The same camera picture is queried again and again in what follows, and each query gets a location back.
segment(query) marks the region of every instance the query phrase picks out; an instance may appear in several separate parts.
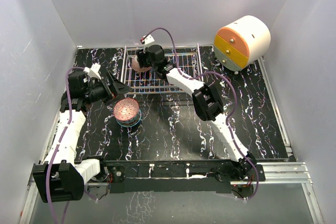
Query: white wall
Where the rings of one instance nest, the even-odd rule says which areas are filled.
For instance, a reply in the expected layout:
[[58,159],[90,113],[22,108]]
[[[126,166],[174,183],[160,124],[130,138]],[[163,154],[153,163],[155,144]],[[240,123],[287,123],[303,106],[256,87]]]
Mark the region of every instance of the white wall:
[[[285,0],[52,0],[76,45],[133,46],[162,26],[178,45],[212,44],[217,30],[244,15],[271,26]],[[170,45],[163,32],[155,34]]]
[[326,223],[336,219],[336,0],[287,0],[265,56],[295,155]]
[[18,223],[76,47],[51,0],[0,0],[0,223]]

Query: gray floor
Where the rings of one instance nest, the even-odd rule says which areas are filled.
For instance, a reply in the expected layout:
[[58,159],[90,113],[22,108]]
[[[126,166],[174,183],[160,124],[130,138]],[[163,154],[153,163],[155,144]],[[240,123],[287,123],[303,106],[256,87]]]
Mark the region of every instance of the gray floor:
[[[69,205],[65,223],[313,223],[301,184],[261,185],[248,203],[213,192],[127,193]],[[54,204],[59,220],[64,203]],[[54,223],[38,199],[30,224]]]

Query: marble pattern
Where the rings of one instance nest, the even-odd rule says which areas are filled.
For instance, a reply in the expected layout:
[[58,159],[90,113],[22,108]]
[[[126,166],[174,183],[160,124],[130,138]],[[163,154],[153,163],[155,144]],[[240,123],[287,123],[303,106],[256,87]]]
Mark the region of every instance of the marble pattern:
[[[120,78],[123,48],[79,49],[75,66],[101,64],[101,74],[110,70]],[[226,76],[236,89],[238,109],[230,120],[237,136],[257,158],[287,158],[279,126],[258,62],[238,75],[225,70],[212,47],[201,47],[203,71]],[[218,81],[213,76],[204,81]],[[220,82],[225,113],[233,108],[233,95]],[[103,155],[106,160],[196,160],[229,158],[225,147],[206,122],[194,113],[185,93],[130,95],[139,102],[142,121],[129,129],[113,116],[113,106],[96,102],[80,133],[76,160]]]

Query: dish rack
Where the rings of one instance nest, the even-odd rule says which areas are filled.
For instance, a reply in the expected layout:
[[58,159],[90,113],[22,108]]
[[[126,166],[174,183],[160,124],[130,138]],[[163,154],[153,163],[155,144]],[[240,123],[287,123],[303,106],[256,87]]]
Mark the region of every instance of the dish rack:
[[[122,71],[120,80],[126,85],[133,88],[129,94],[162,94],[162,93],[182,93],[184,92],[175,85],[160,80],[153,69],[139,73],[131,68],[132,58],[135,57],[136,51],[140,48],[124,49]],[[169,60],[175,63],[175,57],[172,47],[165,47],[164,53]],[[201,64],[201,55],[199,45],[195,47],[176,47],[179,67],[183,72],[191,77],[199,76],[203,73]]]

